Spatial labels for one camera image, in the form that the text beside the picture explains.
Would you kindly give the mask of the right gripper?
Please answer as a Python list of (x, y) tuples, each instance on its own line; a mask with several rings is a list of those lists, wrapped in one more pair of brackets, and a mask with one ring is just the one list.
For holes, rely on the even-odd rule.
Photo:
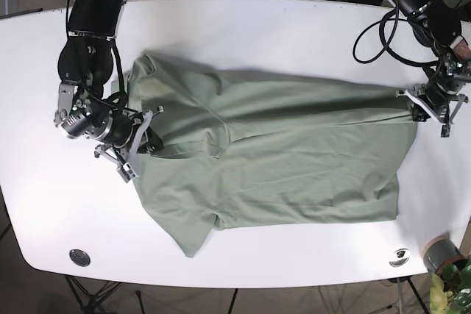
[(152, 154), (163, 149), (163, 141), (150, 126), (161, 113), (163, 107), (157, 107), (155, 113), (119, 112), (77, 86), (60, 86), (54, 125), (67, 138), (84, 137), (102, 143), (94, 150), (95, 158), (103, 157), (115, 164), (118, 175), (128, 183), (141, 174), (137, 153)]

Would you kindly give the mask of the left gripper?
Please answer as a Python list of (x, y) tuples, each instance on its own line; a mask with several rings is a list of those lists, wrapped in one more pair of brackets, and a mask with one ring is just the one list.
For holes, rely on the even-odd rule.
[(435, 113), (439, 116), (441, 125), (441, 138), (450, 137), (454, 118), (463, 104), (468, 101), (455, 101), (452, 109), (450, 102), (456, 100), (457, 95), (466, 83), (470, 83), (470, 61), (459, 61), (456, 57), (443, 57), (436, 68), (424, 67), (428, 82), (425, 85), (425, 101), (409, 90), (397, 90), (396, 97), (406, 97), (411, 103), (410, 111), (415, 122), (435, 120)]

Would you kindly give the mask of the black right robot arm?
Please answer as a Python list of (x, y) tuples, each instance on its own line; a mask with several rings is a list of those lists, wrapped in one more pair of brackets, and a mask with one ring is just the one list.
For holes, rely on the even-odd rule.
[(116, 165), (125, 182), (141, 172), (139, 154), (163, 148), (152, 130), (162, 107), (139, 112), (128, 106), (116, 33), (127, 0), (67, 0), (66, 44), (60, 53), (60, 77), (54, 125), (66, 137), (99, 142), (95, 157)]

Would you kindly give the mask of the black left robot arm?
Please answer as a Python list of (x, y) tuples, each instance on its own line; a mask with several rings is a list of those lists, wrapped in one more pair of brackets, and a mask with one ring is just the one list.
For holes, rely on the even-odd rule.
[[(458, 11), (443, 0), (387, 1), (392, 10), (375, 22), (381, 52), (404, 65), (422, 69), (428, 79), (425, 84), (399, 90), (397, 95), (411, 101), (413, 121), (433, 119), (442, 127), (441, 136), (447, 138), (457, 112), (469, 101), (461, 89), (470, 82), (470, 45), (462, 35)], [(396, 53), (391, 47), (394, 36), (385, 33), (389, 21), (394, 26), (401, 21), (409, 24), (415, 38), (434, 53), (436, 60), (416, 62)]]

